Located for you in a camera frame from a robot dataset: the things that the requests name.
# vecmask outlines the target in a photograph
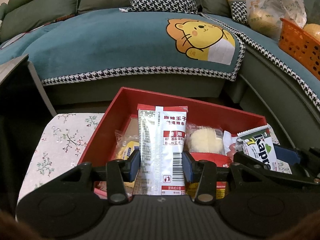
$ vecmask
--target floral tablecloth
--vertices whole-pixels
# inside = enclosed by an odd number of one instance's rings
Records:
[[[75,167],[103,114],[58,114],[45,127],[19,198]],[[279,144],[271,126],[273,143]]]

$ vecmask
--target spicy strip package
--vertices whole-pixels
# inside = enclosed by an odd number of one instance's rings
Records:
[[[134,195],[184,195],[187,106],[138,105],[141,166]]]

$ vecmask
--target barcode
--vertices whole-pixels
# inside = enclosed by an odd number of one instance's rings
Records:
[[[173,153],[172,181],[184,181],[182,168],[182,152]]]

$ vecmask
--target bread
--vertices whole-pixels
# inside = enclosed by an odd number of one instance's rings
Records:
[[[306,24],[303,30],[316,40],[320,41],[320,25],[314,23]]]
[[[220,153],[222,150],[223,141],[217,138],[216,131],[211,127],[203,127],[190,136],[190,152]]]
[[[272,38],[279,31],[277,21],[272,15],[264,10],[255,10],[248,17],[248,23],[254,31]]]

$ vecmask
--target screw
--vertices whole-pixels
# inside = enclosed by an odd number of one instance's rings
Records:
[[[198,200],[200,200],[201,202],[210,202],[211,200],[213,200],[213,196],[210,194],[201,194],[198,196]]]
[[[125,196],[123,194],[117,193],[117,194],[113,194],[110,197],[110,200],[112,202],[121,202],[125,200]]]

